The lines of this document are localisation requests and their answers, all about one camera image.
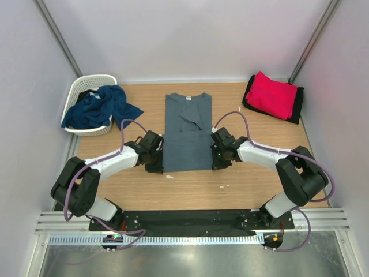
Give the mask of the grey-blue t shirt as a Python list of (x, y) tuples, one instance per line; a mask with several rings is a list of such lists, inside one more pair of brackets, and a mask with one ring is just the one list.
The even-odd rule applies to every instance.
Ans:
[(165, 172), (210, 170), (213, 139), (212, 97), (207, 93), (165, 97)]

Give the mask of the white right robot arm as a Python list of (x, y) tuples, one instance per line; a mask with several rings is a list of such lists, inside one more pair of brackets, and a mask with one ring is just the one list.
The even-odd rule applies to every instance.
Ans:
[(327, 175), (305, 147), (268, 147), (253, 143), (247, 137), (235, 139), (226, 128), (214, 128), (211, 138), (213, 170), (226, 169), (233, 162), (247, 162), (277, 172), (282, 192), (259, 210), (260, 222), (266, 228), (274, 228), (282, 216), (297, 206), (306, 205), (329, 183)]

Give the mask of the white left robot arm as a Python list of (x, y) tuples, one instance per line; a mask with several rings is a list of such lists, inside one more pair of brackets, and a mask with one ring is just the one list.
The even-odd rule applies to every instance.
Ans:
[(98, 218), (111, 231), (121, 227), (122, 209), (112, 201), (97, 196), (101, 181), (140, 165), (150, 173), (163, 172), (164, 138), (149, 130), (136, 141), (103, 156), (82, 160), (70, 158), (51, 189), (51, 197), (75, 217)]

